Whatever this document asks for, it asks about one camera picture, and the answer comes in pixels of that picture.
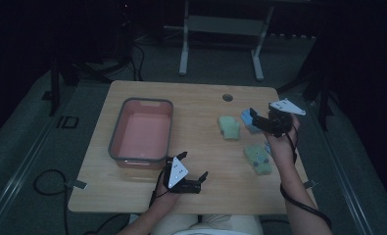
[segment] sponge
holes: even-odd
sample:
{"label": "sponge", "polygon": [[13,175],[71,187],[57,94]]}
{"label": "sponge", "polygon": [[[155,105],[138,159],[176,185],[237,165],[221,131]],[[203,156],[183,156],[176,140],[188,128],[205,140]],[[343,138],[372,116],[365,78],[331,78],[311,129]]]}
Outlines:
{"label": "sponge", "polygon": [[256,174],[269,174],[272,172],[267,151],[261,145],[251,145],[244,149],[245,157],[254,168]]}
{"label": "sponge", "polygon": [[220,133],[223,135],[223,139],[239,139],[239,122],[235,117],[222,116],[218,119]]}
{"label": "sponge", "polygon": [[248,128],[248,130],[251,132],[251,133],[258,133],[258,132],[261,132],[261,130],[259,128],[257,128],[256,126],[254,126],[252,124],[252,117],[250,115],[250,111],[249,109],[247,110],[244,110],[242,111],[242,115],[241,115],[241,118],[245,124],[245,127]]}

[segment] wooden table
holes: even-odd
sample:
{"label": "wooden table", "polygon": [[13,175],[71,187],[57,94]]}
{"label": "wooden table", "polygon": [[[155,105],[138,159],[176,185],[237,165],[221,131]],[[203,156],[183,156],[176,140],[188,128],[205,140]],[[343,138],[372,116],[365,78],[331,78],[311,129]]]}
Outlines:
{"label": "wooden table", "polygon": [[[224,101],[224,94],[230,94],[233,100]],[[202,192],[184,194],[173,212],[286,213],[274,162],[270,160],[271,174],[256,175],[243,153],[244,147],[264,144],[265,138],[245,128],[241,112],[252,107],[265,114],[268,103],[278,100],[274,89],[137,81],[112,83],[77,178],[88,185],[85,190],[73,189],[71,211],[140,213],[148,209],[160,171],[120,168],[108,154],[121,105],[130,97],[171,100],[174,111],[169,155],[188,152],[182,160],[189,169],[187,179],[198,179],[205,171],[209,172]],[[220,116],[233,116],[241,123],[238,141],[222,138],[218,127]],[[296,167],[306,181],[300,158]]]}

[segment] person's lap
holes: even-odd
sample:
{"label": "person's lap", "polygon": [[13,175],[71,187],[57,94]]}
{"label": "person's lap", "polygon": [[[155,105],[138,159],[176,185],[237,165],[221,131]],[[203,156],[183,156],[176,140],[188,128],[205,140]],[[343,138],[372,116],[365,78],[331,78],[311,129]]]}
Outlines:
{"label": "person's lap", "polygon": [[197,214],[168,214],[151,232],[152,235],[170,235],[193,229],[219,229],[262,235],[259,218],[255,215],[205,214],[199,222]]}

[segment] gray floor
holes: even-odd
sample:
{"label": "gray floor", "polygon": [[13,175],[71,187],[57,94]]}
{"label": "gray floor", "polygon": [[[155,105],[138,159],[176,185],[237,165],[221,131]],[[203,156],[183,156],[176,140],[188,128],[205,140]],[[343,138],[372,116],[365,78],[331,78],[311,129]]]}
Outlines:
{"label": "gray floor", "polygon": [[[190,48],[188,72],[178,75],[180,38],[169,32],[164,44],[151,43],[148,37],[137,40],[144,52],[142,76],[146,82],[183,82],[266,86],[278,88],[294,79],[314,41],[305,38],[286,40],[269,37],[262,51],[266,80],[254,79],[249,50],[205,45],[197,40]],[[134,49],[133,58],[140,65],[142,53]],[[109,74],[112,79],[132,80],[132,67]],[[327,118],[328,131],[316,121],[317,106],[301,97],[306,84],[281,95],[307,110],[300,117],[299,151],[314,188],[318,206],[333,221],[335,234],[387,234],[387,195],[377,178],[363,145],[348,119],[334,103],[334,116]],[[67,179],[77,177],[82,159],[102,109],[109,86],[83,78],[76,87],[62,87],[63,102],[54,117],[48,117],[50,103],[40,98],[50,89],[49,74],[30,89],[14,114],[0,130],[0,234],[62,234],[63,197],[38,195],[32,182],[43,170],[56,168]],[[64,117],[79,117],[76,129],[57,128]],[[24,182],[12,180],[22,178]],[[7,183],[16,188],[7,187]],[[41,180],[49,191],[62,190],[62,179],[54,174]],[[8,197],[4,190],[14,192]],[[68,212],[71,234],[96,230],[113,214]],[[264,219],[286,218],[264,215]],[[113,234],[126,223],[123,215],[108,223],[100,234]],[[264,224],[265,234],[290,234],[282,223]]]}

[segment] plastic tray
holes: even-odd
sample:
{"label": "plastic tray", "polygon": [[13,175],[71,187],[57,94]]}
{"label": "plastic tray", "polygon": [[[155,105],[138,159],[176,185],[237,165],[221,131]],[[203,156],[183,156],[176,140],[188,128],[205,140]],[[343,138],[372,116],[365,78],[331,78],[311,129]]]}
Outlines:
{"label": "plastic tray", "polygon": [[129,98],[123,102],[109,147],[110,156],[118,166],[164,167],[172,110],[169,100]]}

